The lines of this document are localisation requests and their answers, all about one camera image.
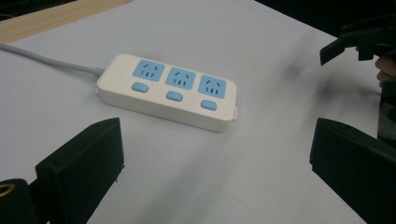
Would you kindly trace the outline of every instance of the dark background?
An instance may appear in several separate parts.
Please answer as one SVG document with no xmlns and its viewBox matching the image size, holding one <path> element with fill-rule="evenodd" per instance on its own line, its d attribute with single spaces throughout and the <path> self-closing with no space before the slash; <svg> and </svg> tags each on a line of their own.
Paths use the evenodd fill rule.
<svg viewBox="0 0 396 224">
<path fill-rule="evenodd" d="M 0 0 L 0 21 L 76 0 Z"/>
<path fill-rule="evenodd" d="M 339 36 L 343 25 L 395 12 L 392 0 L 256 1 L 334 36 Z"/>
</svg>

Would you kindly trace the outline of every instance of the gray cable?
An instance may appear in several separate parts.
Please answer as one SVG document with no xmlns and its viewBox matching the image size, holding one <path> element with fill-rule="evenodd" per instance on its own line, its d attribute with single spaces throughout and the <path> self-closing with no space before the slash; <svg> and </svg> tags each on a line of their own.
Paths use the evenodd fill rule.
<svg viewBox="0 0 396 224">
<path fill-rule="evenodd" d="M 96 77 L 101 76 L 105 72 L 105 69 L 103 69 L 103 68 L 91 68 L 91 67 L 85 67 L 85 66 L 81 66 L 81 65 L 77 65 L 77 64 L 56 61 L 56 60 L 41 56 L 39 54 L 33 53 L 31 51 L 28 51 L 25 49 L 20 49 L 20 48 L 13 47 L 10 45 L 0 44 L 0 49 L 11 52 L 11 53 L 19 54 L 19 55 L 31 58 L 33 60 L 36 60 L 38 62 L 51 65 L 51 66 L 72 69 L 72 70 L 76 70 L 79 72 L 91 73 L 91 74 L 94 74 Z"/>
</svg>

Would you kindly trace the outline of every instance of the screw hole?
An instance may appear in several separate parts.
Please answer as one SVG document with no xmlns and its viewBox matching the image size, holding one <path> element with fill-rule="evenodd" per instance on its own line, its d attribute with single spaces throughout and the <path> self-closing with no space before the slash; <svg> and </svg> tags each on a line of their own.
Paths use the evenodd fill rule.
<svg viewBox="0 0 396 224">
<path fill-rule="evenodd" d="M 0 198 L 8 195 L 14 189 L 15 189 L 14 184 L 0 185 Z"/>
</svg>

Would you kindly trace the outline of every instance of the blue socket panel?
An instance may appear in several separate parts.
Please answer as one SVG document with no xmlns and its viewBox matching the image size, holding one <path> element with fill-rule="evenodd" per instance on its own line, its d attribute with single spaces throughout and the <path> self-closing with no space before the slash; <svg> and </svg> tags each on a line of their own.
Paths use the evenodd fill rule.
<svg viewBox="0 0 396 224">
<path fill-rule="evenodd" d="M 198 92 L 223 99 L 227 82 L 215 77 L 202 76 Z"/>
<path fill-rule="evenodd" d="M 150 81 L 159 81 L 165 65 L 141 60 L 134 70 L 134 77 L 141 77 Z"/>
<path fill-rule="evenodd" d="M 165 83 L 169 86 L 191 90 L 194 80 L 195 73 L 173 67 L 171 68 Z"/>
</svg>

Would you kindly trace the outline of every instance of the plug outlet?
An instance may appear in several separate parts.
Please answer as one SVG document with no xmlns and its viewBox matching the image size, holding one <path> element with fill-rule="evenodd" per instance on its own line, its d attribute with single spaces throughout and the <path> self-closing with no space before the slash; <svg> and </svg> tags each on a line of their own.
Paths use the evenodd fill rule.
<svg viewBox="0 0 396 224">
<path fill-rule="evenodd" d="M 215 77 L 202 76 L 198 92 L 223 99 L 227 82 Z"/>
<path fill-rule="evenodd" d="M 157 82 L 151 81 L 151 73 L 160 77 Z M 134 55 L 118 55 L 97 87 L 106 104 L 217 133 L 237 117 L 236 85 L 231 80 Z"/>
<path fill-rule="evenodd" d="M 191 90 L 194 80 L 195 73 L 173 67 L 171 68 L 165 83 L 169 86 Z"/>
<path fill-rule="evenodd" d="M 134 70 L 134 77 L 141 77 L 150 81 L 159 81 L 165 65 L 141 60 Z"/>
</svg>

